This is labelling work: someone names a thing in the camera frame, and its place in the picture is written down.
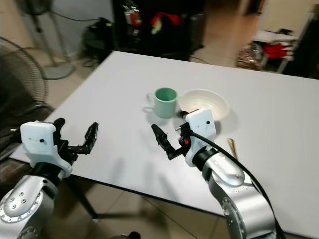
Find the floor tile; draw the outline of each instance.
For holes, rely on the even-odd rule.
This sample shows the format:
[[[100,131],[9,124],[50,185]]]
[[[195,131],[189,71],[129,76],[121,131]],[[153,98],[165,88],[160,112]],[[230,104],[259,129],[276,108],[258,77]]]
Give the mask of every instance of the floor tile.
[[[218,221],[218,217],[211,214],[156,199],[145,199],[199,239],[209,239]]]
[[[286,239],[305,239],[305,237],[293,236],[286,234]]]
[[[123,193],[122,190],[96,184],[86,179],[76,179],[97,213],[106,213]]]
[[[226,220],[224,218],[219,218],[217,221],[216,228],[212,233],[211,239],[231,239]]]
[[[107,239],[137,231],[143,239],[194,239],[141,196],[125,192],[87,239]]]
[[[34,57],[40,66],[50,64],[48,55],[39,49],[27,49],[27,52]],[[61,58],[54,57],[56,62],[64,61]],[[46,102],[54,108],[60,106],[92,73],[91,68],[82,66],[83,59],[77,59],[71,62],[75,70],[68,77],[58,80],[46,80],[48,86],[48,96]]]
[[[96,223],[62,183],[55,201],[55,209],[43,228],[42,239],[84,239]]]
[[[195,52],[191,57],[191,62],[211,64],[216,66],[227,66],[235,67],[235,59],[229,57],[223,57],[206,51],[205,49],[200,49]]]
[[[207,8],[204,48],[200,51],[206,55],[236,58],[239,50],[255,34],[258,19],[259,16],[255,14],[238,15],[231,4],[210,4]]]

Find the green mug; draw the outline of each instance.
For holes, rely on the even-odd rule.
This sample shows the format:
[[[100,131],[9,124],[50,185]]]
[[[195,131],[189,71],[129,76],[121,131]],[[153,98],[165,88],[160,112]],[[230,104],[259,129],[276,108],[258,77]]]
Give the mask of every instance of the green mug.
[[[147,100],[158,117],[170,118],[175,115],[177,92],[174,89],[159,88],[154,93],[148,93]]]

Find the fan stand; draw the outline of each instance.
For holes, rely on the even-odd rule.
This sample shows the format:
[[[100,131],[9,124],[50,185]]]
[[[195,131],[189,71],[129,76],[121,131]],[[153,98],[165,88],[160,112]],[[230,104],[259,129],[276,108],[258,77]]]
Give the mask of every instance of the fan stand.
[[[40,21],[38,19],[38,17],[36,15],[31,15],[31,18],[33,20],[33,23],[35,25],[35,30],[36,32],[39,34],[39,36],[41,37],[41,40],[43,42],[43,46],[44,46],[44,50],[46,51],[46,53],[48,54],[51,64],[48,66],[44,66],[43,67],[43,72],[44,72],[44,78],[46,80],[58,80],[58,79],[63,79],[67,76],[69,76],[74,70],[75,67],[69,62],[69,60],[67,59],[67,55],[65,53],[65,47],[64,47],[64,42],[62,41],[62,37],[61,37],[61,33],[57,27],[57,23],[55,18],[50,15],[52,18],[52,21],[55,25],[55,29],[58,35],[58,39],[59,42],[61,44],[62,50],[63,50],[63,55],[64,58],[66,58],[66,62],[56,62],[53,58],[53,54],[51,49],[49,48],[49,44],[43,34],[41,25],[40,25]]]

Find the silver robot arm segment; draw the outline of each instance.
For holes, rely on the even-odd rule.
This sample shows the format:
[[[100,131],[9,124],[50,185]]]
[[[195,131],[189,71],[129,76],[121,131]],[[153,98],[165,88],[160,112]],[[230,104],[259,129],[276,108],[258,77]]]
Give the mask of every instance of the silver robot arm segment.
[[[278,238],[278,223],[268,199],[231,155],[209,144],[216,136],[211,110],[181,112],[180,116],[186,121],[179,128],[181,148],[175,150],[167,135],[153,124],[156,140],[170,160],[182,154],[190,167],[202,172],[211,194],[224,211],[231,238]]]
[[[53,212],[57,191],[46,178],[24,176],[0,203],[0,238],[36,238]]]

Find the tabletop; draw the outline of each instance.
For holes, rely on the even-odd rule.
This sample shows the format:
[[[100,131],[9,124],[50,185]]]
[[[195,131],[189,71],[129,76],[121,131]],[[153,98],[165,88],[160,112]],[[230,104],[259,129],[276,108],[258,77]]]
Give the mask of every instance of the tabletop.
[[[80,155],[74,175],[221,214],[197,168],[183,156],[172,161],[158,146],[158,124],[178,147],[181,119],[160,119],[146,94],[171,87],[181,95],[208,89],[230,104],[215,142],[239,160],[266,190],[282,228],[319,238],[317,149],[319,81],[273,73],[113,52],[46,121],[66,119],[62,138],[82,144],[87,127],[99,123],[89,155]],[[28,162],[21,147],[12,158]]]

